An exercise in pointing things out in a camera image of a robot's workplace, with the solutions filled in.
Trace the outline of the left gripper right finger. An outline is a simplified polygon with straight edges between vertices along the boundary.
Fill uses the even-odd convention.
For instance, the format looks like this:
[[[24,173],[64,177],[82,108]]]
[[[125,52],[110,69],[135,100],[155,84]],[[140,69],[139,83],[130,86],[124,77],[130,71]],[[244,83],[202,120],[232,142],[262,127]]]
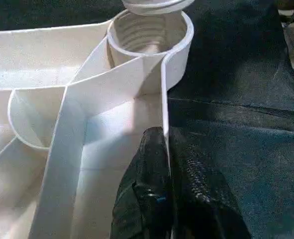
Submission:
[[[177,239],[249,239],[236,197],[208,154],[202,136],[169,129]]]

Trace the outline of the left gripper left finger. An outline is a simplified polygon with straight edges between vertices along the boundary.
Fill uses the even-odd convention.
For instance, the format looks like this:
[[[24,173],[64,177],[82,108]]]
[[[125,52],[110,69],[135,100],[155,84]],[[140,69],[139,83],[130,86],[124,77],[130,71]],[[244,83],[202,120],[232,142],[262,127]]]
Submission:
[[[170,185],[163,130],[148,128],[119,184],[110,238],[170,238]]]

